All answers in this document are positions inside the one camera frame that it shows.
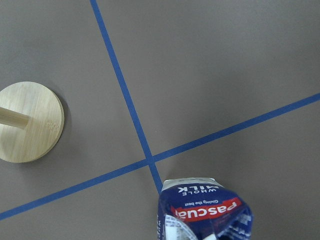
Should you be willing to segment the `blue white milk carton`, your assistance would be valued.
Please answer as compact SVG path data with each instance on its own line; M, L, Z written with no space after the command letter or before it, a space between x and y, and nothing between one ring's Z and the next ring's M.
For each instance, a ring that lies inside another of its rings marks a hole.
M157 211L159 240L249 240L252 224L248 204L213 178L163 183Z

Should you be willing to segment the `wooden mug tree stand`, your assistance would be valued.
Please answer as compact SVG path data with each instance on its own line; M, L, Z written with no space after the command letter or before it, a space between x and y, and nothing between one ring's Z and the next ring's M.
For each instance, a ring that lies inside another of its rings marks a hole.
M58 142L65 115L61 101L44 85L17 82L0 92L0 158L26 163L47 154Z

